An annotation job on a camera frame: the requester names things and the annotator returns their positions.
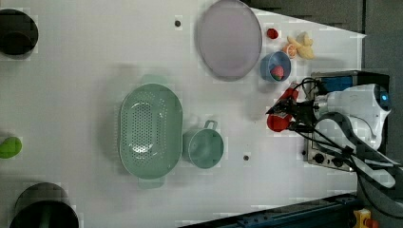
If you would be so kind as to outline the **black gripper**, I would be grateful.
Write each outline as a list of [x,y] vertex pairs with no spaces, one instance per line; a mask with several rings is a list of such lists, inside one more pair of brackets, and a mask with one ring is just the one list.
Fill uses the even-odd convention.
[[288,130],[300,133],[313,133],[317,121],[314,113],[314,102],[305,101],[297,103],[292,100],[281,100],[272,106],[267,114],[290,114],[293,120],[287,127]]

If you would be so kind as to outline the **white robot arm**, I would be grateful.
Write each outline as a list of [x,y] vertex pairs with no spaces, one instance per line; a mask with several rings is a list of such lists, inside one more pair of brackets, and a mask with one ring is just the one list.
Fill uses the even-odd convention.
[[356,85],[299,102],[292,84],[266,111],[267,127],[293,131],[346,164],[395,204],[402,204],[402,164],[378,151],[391,112],[389,94],[376,84]]

